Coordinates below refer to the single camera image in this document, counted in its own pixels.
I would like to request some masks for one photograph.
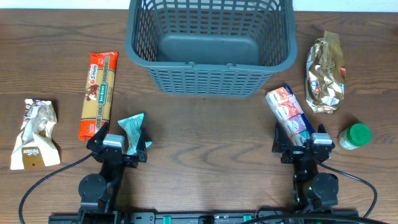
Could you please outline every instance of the green lid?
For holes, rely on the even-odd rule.
[[[347,130],[347,140],[354,146],[364,146],[372,140],[372,132],[365,124],[354,124]]]

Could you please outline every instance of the wooden table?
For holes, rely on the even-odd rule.
[[[398,222],[398,14],[296,12],[298,57],[249,98],[174,97],[158,90],[146,71],[124,51],[127,11],[0,11],[0,223],[18,223],[26,190],[51,171],[89,153],[77,138],[90,52],[120,52],[110,132],[117,120],[145,112],[153,140],[148,162],[128,169],[118,205],[166,211],[255,210],[288,207],[293,167],[271,153],[276,118],[264,101],[267,91],[289,84],[313,126],[323,123],[336,141],[353,121],[366,123],[372,143],[355,151],[339,146],[329,166],[374,184],[379,200],[371,218]],[[323,30],[340,34],[348,77],[337,113],[315,114],[304,97],[305,60]],[[24,99],[52,100],[58,123],[53,140],[62,163],[38,170],[9,170],[22,123]],[[78,184],[99,172],[94,159],[45,181],[24,207],[27,223],[45,223],[51,213],[80,207]],[[338,208],[363,215],[370,188],[340,179]]]

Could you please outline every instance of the jar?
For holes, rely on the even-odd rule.
[[[372,132],[365,124],[354,124],[338,135],[338,142],[344,149],[353,150],[372,140]]]

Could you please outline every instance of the basket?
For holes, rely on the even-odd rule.
[[[125,48],[166,93],[249,96],[294,63],[292,0],[131,0]]]

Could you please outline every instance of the teal packet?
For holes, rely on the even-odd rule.
[[[139,136],[141,135],[141,126],[144,121],[144,114],[137,114],[130,118],[119,120],[120,127],[127,133],[127,139],[129,141],[129,148],[127,149],[127,155],[134,155],[137,153],[137,144]],[[152,142],[145,142],[145,146],[149,147]]]

